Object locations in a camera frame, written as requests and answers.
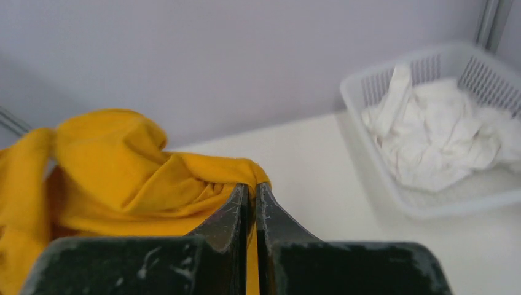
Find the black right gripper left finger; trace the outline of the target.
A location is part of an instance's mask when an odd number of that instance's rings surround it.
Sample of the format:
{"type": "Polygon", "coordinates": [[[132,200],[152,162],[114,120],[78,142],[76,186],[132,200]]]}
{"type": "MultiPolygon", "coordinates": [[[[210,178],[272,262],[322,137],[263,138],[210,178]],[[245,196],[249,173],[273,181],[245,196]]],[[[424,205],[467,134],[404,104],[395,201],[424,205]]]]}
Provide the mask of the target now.
{"type": "Polygon", "coordinates": [[[60,238],[38,257],[22,294],[244,294],[249,191],[183,236],[60,238]]]}

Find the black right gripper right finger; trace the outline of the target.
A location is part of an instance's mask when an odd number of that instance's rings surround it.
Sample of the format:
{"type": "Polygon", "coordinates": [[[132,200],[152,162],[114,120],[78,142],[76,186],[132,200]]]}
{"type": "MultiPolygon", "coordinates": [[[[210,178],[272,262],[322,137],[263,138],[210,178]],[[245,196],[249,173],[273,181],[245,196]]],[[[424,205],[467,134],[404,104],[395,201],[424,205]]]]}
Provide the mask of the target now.
{"type": "Polygon", "coordinates": [[[414,242],[326,242],[256,187],[261,294],[451,294],[438,259],[414,242]]]}

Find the white crumpled t shirt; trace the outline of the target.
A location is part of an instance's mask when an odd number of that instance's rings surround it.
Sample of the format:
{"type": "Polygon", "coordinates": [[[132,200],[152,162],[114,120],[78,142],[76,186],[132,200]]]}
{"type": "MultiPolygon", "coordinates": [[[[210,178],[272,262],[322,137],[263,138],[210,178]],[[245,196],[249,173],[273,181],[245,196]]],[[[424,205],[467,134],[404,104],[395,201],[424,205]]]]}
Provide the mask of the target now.
{"type": "Polygon", "coordinates": [[[381,101],[361,119],[400,184],[439,192],[477,171],[520,171],[520,120],[478,106],[454,78],[413,85],[407,65],[394,68],[381,101]]]}

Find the aluminium frame post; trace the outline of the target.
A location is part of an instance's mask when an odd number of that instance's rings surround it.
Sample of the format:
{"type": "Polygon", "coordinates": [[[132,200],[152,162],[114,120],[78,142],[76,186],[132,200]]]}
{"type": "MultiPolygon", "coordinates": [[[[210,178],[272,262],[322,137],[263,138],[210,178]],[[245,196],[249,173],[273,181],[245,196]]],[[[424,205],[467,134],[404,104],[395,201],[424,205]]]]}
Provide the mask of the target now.
{"type": "Polygon", "coordinates": [[[513,3],[513,0],[483,2],[474,38],[478,46],[491,53],[497,52],[513,3]]]}
{"type": "Polygon", "coordinates": [[[7,109],[1,107],[1,126],[14,135],[23,136],[31,131],[32,127],[25,121],[13,115],[7,109]]]}

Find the left aluminium frame post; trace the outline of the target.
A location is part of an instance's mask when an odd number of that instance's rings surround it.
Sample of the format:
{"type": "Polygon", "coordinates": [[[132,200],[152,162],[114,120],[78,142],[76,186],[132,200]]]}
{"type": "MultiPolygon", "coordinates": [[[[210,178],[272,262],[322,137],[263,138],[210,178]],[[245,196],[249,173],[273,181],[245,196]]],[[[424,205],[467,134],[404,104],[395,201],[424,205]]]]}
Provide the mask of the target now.
{"type": "Polygon", "coordinates": [[[7,109],[1,107],[1,126],[14,135],[23,136],[31,131],[32,127],[25,121],[13,115],[7,109]]]}

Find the orange t shirt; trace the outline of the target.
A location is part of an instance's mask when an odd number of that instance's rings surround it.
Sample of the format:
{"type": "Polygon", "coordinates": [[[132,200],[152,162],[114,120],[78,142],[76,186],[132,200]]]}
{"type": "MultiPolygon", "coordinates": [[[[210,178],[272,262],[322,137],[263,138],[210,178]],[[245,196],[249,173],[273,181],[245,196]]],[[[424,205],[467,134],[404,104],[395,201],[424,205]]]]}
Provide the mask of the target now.
{"type": "Polygon", "coordinates": [[[61,237],[185,235],[237,184],[265,171],[244,158],[167,152],[142,114],[105,109],[38,128],[1,151],[1,293],[18,294],[61,237]]]}

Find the right aluminium frame post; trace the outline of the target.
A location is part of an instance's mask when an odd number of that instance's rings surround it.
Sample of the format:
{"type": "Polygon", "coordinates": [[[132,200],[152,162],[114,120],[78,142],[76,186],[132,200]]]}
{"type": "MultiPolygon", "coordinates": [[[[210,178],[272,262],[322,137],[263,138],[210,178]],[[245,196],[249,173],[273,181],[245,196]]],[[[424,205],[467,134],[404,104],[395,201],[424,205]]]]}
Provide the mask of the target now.
{"type": "Polygon", "coordinates": [[[491,53],[497,52],[513,3],[513,0],[483,2],[474,38],[478,46],[491,53]]]}

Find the white plastic laundry basket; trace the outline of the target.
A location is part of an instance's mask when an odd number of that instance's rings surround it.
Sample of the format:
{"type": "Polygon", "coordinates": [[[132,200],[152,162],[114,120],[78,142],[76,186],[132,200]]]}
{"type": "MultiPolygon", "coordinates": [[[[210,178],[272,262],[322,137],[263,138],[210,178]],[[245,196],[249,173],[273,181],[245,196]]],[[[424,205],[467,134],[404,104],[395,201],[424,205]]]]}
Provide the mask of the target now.
{"type": "Polygon", "coordinates": [[[340,84],[368,193],[417,219],[520,203],[520,74],[477,46],[419,50],[340,84]]]}

